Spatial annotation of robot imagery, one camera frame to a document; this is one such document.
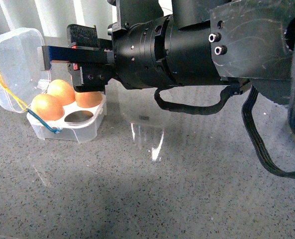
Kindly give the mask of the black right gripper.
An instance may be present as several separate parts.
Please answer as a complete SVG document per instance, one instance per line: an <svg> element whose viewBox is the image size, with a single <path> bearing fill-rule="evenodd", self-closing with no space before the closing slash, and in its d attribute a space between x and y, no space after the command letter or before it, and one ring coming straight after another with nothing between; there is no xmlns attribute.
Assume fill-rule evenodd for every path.
<svg viewBox="0 0 295 239"><path fill-rule="evenodd" d="M112 41L98 38L97 28L69 24L69 47L37 48L42 71L66 63L76 92L103 92L115 77L127 89L221 85L211 59L210 22L178 29L172 15L133 26Z"/></svg>

